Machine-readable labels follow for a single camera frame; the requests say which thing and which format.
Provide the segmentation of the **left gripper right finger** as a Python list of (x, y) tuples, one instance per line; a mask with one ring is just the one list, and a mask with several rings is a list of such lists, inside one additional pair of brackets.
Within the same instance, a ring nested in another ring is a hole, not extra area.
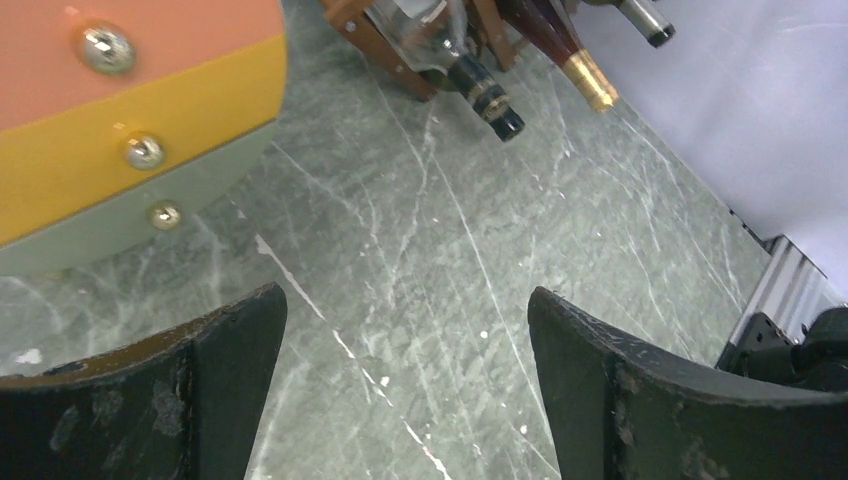
[(692, 362), (545, 289), (528, 304), (544, 408), (566, 479), (843, 479), (847, 391)]

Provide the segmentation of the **clear square bottle black cap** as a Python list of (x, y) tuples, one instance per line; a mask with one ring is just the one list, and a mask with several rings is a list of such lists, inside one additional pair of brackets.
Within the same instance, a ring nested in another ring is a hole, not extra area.
[(466, 45), (468, 22), (461, 1), (378, 0), (365, 13), (401, 56), (445, 74), (501, 141), (523, 131), (525, 123), (507, 93)]

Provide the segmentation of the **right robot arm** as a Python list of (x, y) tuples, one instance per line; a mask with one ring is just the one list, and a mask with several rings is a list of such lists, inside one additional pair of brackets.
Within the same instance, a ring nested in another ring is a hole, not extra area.
[(795, 343), (764, 313), (742, 322), (741, 334), (728, 342), (716, 368), (741, 377), (805, 390), (847, 391), (847, 309), (820, 313)]

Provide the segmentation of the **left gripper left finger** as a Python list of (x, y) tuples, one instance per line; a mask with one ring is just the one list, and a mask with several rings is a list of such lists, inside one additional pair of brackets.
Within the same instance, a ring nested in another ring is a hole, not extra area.
[(204, 316), (1, 380), (5, 479), (241, 479), (287, 318), (269, 283)]

